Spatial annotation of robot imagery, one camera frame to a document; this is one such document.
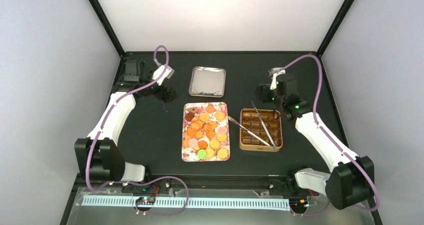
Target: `wire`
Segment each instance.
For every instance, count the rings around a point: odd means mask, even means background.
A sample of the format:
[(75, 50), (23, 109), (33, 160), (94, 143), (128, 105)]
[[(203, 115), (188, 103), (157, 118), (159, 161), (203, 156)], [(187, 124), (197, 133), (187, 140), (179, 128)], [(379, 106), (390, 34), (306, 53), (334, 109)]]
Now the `wire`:
[(293, 211), (293, 209), (291, 207), (290, 207), (290, 212), (293, 215), (298, 215), (298, 216), (301, 216), (301, 217), (313, 217), (313, 216), (318, 216), (318, 215), (321, 215), (321, 214), (325, 213), (330, 208), (330, 204), (331, 203), (328, 202), (327, 206), (322, 211), (317, 212), (317, 213), (312, 213), (312, 214), (296, 213), (295, 211)]
[(153, 187), (156, 188), (156, 191), (154, 193), (154, 197), (156, 198), (158, 196), (158, 193), (159, 193), (159, 186), (155, 183), (155, 184), (153, 184)]
[(311, 198), (313, 198), (315, 201), (318, 202), (317, 197), (312, 193), (312, 191), (310, 189), (308, 189), (308, 191), (309, 191), (309, 194), (310, 194), (310, 197), (309, 197), (308, 201), (310, 201)]
[[(168, 68), (168, 64), (169, 64), (169, 61), (170, 61), (170, 55), (169, 55), (169, 52), (168, 52), (168, 49), (164, 46), (164, 45), (159, 45), (159, 46), (157, 46), (157, 48), (154, 50), (154, 53), (153, 53), (153, 60), (154, 60), (154, 62), (157, 64), (157, 65), (159, 65), (160, 63), (158, 62), (158, 59), (156, 58), (156, 55), (157, 55), (157, 53), (158, 53), (158, 50), (159, 49), (163, 49), (164, 51), (165, 51), (165, 55), (166, 55), (166, 62), (165, 62), (165, 65), (164, 65), (164, 69), (163, 69), (163, 71), (162, 71), (162, 73), (159, 75), (159, 77), (158, 78), (156, 78), (155, 80), (153, 80), (153, 81), (151, 81), (151, 82), (149, 82), (149, 83), (147, 83), (146, 85), (144, 85), (144, 86), (141, 86), (141, 87), (139, 87), (139, 88), (136, 88), (136, 89), (134, 89), (134, 90), (131, 90), (131, 91), (129, 91), (129, 92), (127, 92), (127, 93), (125, 93), (124, 95), (122, 95), (121, 97), (119, 97), (115, 102), (116, 103), (119, 103), (119, 101), (121, 101), (123, 98), (125, 98), (126, 96), (128, 96), (128, 95), (131, 95), (131, 94), (133, 94), (133, 93), (137, 93), (137, 92), (139, 92), (139, 91), (141, 91), (141, 90), (143, 90), (143, 89), (146, 89), (146, 88), (148, 88), (148, 87), (150, 87), (151, 85), (153, 85), (153, 84), (155, 84), (164, 74), (165, 74), (165, 72), (166, 72), (166, 70), (167, 70), (167, 68)], [(111, 112), (112, 112), (112, 110), (114, 109), (116, 107), (116, 105), (115, 104), (113, 104), (112, 106), (110, 106), (110, 108), (109, 108), (109, 110), (106, 112), (106, 114), (104, 115), (104, 118), (103, 118), (103, 120), (101, 121), (101, 124), (100, 124), (100, 129), (101, 130), (103, 130), (103, 128), (104, 128), (104, 126), (105, 126), (105, 123), (106, 123), (106, 120), (108, 119), (108, 117), (109, 117), (109, 115), (111, 114)], [(87, 184), (87, 187), (88, 187), (88, 189), (90, 189), (91, 191), (97, 191), (97, 190), (99, 190), (99, 189), (102, 189), (102, 188), (104, 188), (106, 185), (108, 185), (109, 183), (110, 183), (110, 181), (107, 181), (107, 182), (105, 182), (105, 183), (103, 183), (102, 185), (100, 185), (100, 186), (98, 186), (98, 187), (96, 187), (96, 188), (94, 188), (92, 185), (91, 185), (91, 183), (90, 183), (90, 165), (91, 165), (91, 161), (92, 161), (92, 157), (93, 157), (93, 152), (94, 152), (94, 148), (95, 148), (95, 146), (96, 146), (96, 142), (97, 142), (97, 140), (99, 139), (99, 137), (100, 137), (100, 134), (102, 133), (102, 131), (98, 131), (97, 132), (97, 134), (96, 134), (96, 136), (94, 137), (94, 139), (93, 139), (93, 142), (91, 143), (91, 146), (90, 146), (90, 150), (88, 151), (88, 157), (87, 157), (87, 163), (86, 163), (86, 166), (85, 166), (85, 183)]]
[[(320, 60), (318, 59), (318, 57), (315, 56), (315, 55), (312, 55), (312, 54), (302, 55), (302, 56), (296, 58), (295, 60), (293, 60), (292, 62), (290, 62), (289, 64), (287, 64), (286, 66), (284, 66), (283, 68), (281, 68), (277, 71), (274, 71), (272, 74), (279, 73), (280, 71), (291, 67), (293, 64), (297, 63), (298, 61), (300, 61), (304, 58), (314, 59), (315, 62), (316, 62), (316, 65), (318, 66), (318, 88), (316, 90), (315, 99), (313, 101), (312, 114), (313, 114), (313, 119), (315, 120), (315, 123), (317, 125), (319, 125), (319, 122), (318, 122), (318, 119), (317, 119), (317, 103), (318, 103), (318, 98), (320, 97), (321, 87), (323, 85), (323, 68), (322, 68), (322, 64), (321, 64)], [(343, 155), (345, 155), (346, 158), (349, 159), (355, 165), (355, 167), (365, 177), (366, 181), (369, 183), (369, 186), (371, 187), (372, 191), (374, 192), (374, 195), (375, 195), (375, 206), (374, 207), (368, 208), (368, 207), (363, 207), (363, 206), (360, 206), (360, 205), (354, 205), (354, 206), (357, 207), (357, 208), (360, 208), (364, 211), (369, 211), (369, 212), (372, 212), (372, 211), (379, 209), (379, 207), (380, 207), (380, 194), (377, 191), (377, 188), (374, 185), (373, 181), (371, 180), (370, 176), (368, 176), (368, 174), (365, 172), (365, 170), (351, 156), (349, 156), (349, 154), (347, 154), (346, 152), (343, 152), (343, 149), (337, 144), (337, 142), (330, 136), (330, 134), (322, 126), (320, 126), (319, 128), (328, 137), (328, 139), (330, 139), (330, 141), (338, 148), (338, 150)]]
[[(183, 180), (179, 179), (178, 177), (175, 177), (175, 176), (162, 176), (162, 177), (156, 178), (156, 179), (154, 179), (152, 181), (149, 181), (149, 182), (146, 182), (146, 183), (137, 183), (137, 182), (132, 182), (132, 181), (130, 181), (128, 183), (131, 184), (131, 185), (135, 185), (135, 186), (148, 186), (150, 184), (153, 184), (153, 183), (155, 183), (155, 182), (157, 182), (159, 180), (163, 180), (163, 179), (175, 179), (175, 180), (179, 181), (180, 183), (182, 183), (182, 185), (185, 188), (185, 191), (187, 192), (187, 196), (186, 196), (184, 205), (178, 211), (172, 212), (172, 213), (161, 213), (161, 212), (144, 211), (143, 212), (143, 215), (151, 214), (151, 215), (159, 215), (159, 216), (173, 216), (173, 215), (177, 215), (177, 214), (181, 213), (186, 208), (187, 204), (189, 204), (189, 188), (187, 187), (187, 184)], [(137, 212), (140, 211), (139, 210), (139, 203), (138, 202), (135, 204), (135, 209), (137, 210)]]

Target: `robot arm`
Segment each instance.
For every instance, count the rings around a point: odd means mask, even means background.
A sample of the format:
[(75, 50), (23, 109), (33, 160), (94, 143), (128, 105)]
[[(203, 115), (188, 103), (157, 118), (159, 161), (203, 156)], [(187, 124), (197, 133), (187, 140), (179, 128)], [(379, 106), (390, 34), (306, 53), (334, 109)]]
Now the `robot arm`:
[(373, 191), (361, 172), (344, 155), (355, 158), (374, 182), (374, 164), (367, 157), (346, 147), (323, 123), (319, 114), (314, 116), (311, 106), (299, 98), (297, 81), (291, 74), (273, 68), (272, 84), (262, 84), (256, 96), (263, 103), (274, 103), (283, 116), (304, 135), (324, 159), (330, 173), (298, 168), (287, 175), (287, 188), (293, 194), (298, 189), (311, 189), (328, 197), (331, 204), (341, 210), (373, 197)]
[(151, 87), (139, 92), (124, 96), (127, 92), (141, 87), (157, 78), (164, 66), (161, 65), (153, 74), (153, 77), (145, 76), (145, 65), (136, 60), (127, 60), (125, 74), (112, 87), (109, 103), (101, 119), (87, 138), (76, 140), (74, 148), (78, 162), (79, 172), (84, 177), (90, 146), (101, 131), (94, 147), (89, 173), (90, 179), (100, 181), (143, 181), (146, 168), (143, 165), (126, 162), (118, 150), (118, 138), (131, 111), (135, 108), (141, 97), (155, 95), (158, 100), (168, 103), (177, 97), (172, 88), (162, 85), (165, 78), (170, 78), (174, 70), (168, 66), (166, 72)]

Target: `white backdrop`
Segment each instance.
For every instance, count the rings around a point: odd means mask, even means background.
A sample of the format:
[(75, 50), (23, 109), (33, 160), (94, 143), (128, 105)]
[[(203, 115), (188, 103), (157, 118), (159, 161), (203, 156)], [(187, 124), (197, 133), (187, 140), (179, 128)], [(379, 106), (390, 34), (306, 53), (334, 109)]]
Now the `white backdrop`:
[(125, 51), (316, 51), (344, 0), (99, 0)]

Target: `cookie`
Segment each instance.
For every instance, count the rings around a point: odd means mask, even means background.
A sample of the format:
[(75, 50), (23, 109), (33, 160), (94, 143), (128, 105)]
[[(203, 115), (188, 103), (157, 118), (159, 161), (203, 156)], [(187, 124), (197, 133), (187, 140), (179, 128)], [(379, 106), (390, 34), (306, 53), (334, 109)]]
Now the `cookie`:
[(218, 128), (219, 134), (226, 134), (227, 132), (228, 132), (228, 128), (226, 128), (225, 126)]
[(189, 140), (188, 139), (184, 139), (184, 141), (182, 141), (182, 146), (184, 147), (184, 148), (189, 148), (190, 146), (189, 146)]
[(203, 131), (199, 130), (196, 132), (196, 135), (194, 135), (197, 139), (202, 139), (203, 138)]
[(210, 121), (209, 124), (212, 127), (212, 129), (216, 129), (218, 127), (218, 123), (216, 121)]
[(191, 122), (192, 121), (192, 119), (195, 117), (195, 115), (192, 113), (192, 112), (188, 112), (186, 115), (185, 115), (185, 120), (187, 120), (187, 121), (189, 121), (189, 122)]
[(196, 138), (190, 138), (190, 140), (188, 140), (188, 146), (190, 146), (190, 148), (197, 147), (198, 146), (198, 140)]
[(203, 130), (205, 133), (209, 132), (209, 130), (213, 130), (212, 125), (210, 123), (205, 123), (205, 125), (203, 125)]
[(212, 148), (206, 148), (206, 158), (211, 159), (215, 156), (215, 151)]
[(199, 141), (198, 144), (197, 144), (197, 146), (200, 149), (207, 149), (208, 148), (208, 142), (207, 141)]
[(227, 140), (227, 134), (219, 133), (218, 135), (216, 135), (216, 139), (218, 139), (218, 141), (220, 142), (224, 142), (225, 140)]
[(221, 149), (218, 150), (218, 152), (216, 153), (216, 155), (220, 159), (226, 159), (228, 157), (228, 151), (225, 148), (221, 148)]
[(187, 132), (184, 132), (184, 138), (185, 138), (185, 139), (191, 139), (191, 138), (192, 138), (192, 136), (189, 136), (189, 135), (187, 134)]
[(202, 121), (197, 120), (197, 121), (195, 121), (195, 122), (199, 125), (199, 127), (200, 127), (200, 128), (202, 128), (202, 127), (203, 127), (203, 122), (202, 122)]
[(209, 114), (207, 114), (206, 112), (201, 113), (199, 116), (200, 121), (202, 122), (207, 122), (209, 121)]
[(222, 111), (219, 111), (215, 114), (215, 118), (218, 121), (222, 121), (225, 119), (225, 113), (223, 113)]
[(208, 131), (208, 132), (206, 133), (206, 137), (207, 137), (208, 139), (213, 139), (213, 138), (215, 137), (215, 132), (214, 132), (214, 131)]
[(199, 112), (199, 108), (198, 107), (190, 107), (190, 108), (187, 108), (187, 111), (194, 113), (194, 114), (197, 114)]
[(206, 112), (208, 112), (210, 114), (213, 113), (213, 112), (215, 112), (215, 107), (212, 106), (212, 105), (207, 106), (206, 107)]
[(194, 137), (196, 135), (196, 130), (194, 128), (189, 127), (187, 129), (187, 135), (190, 137)]
[(194, 129), (196, 131), (197, 130), (200, 130), (200, 126), (199, 126), (199, 124), (197, 122), (191, 123), (190, 128), (192, 128), (192, 129)]
[(199, 159), (204, 159), (206, 157), (207, 153), (204, 149), (201, 149), (197, 152), (197, 157)]
[(211, 149), (217, 149), (217, 148), (219, 148), (220, 147), (220, 141), (218, 141), (217, 139), (211, 139), (209, 141), (209, 147)]

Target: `yellow cookie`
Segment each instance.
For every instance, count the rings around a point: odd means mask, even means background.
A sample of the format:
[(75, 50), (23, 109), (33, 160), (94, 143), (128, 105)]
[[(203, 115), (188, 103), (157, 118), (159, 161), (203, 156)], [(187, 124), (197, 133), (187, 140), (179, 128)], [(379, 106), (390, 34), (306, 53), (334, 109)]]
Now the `yellow cookie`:
[(212, 148), (206, 148), (206, 158), (211, 159), (215, 156), (215, 151)]
[(224, 133), (218, 133), (218, 135), (216, 135), (216, 139), (218, 139), (220, 142), (224, 142), (227, 140), (227, 135)]
[(218, 121), (222, 121), (225, 119), (225, 113), (223, 113), (222, 111), (219, 111), (215, 114), (215, 118)]
[(209, 114), (207, 114), (206, 112), (201, 113), (201, 114), (199, 115), (199, 119), (200, 119), (200, 121), (202, 121), (202, 122), (207, 122), (207, 121), (209, 121)]
[(228, 151), (225, 148), (221, 148), (221, 149), (218, 150), (216, 155), (220, 159), (226, 159), (228, 157)]
[(209, 142), (209, 147), (211, 149), (217, 149), (220, 147), (220, 141), (216, 140), (216, 139), (211, 139)]

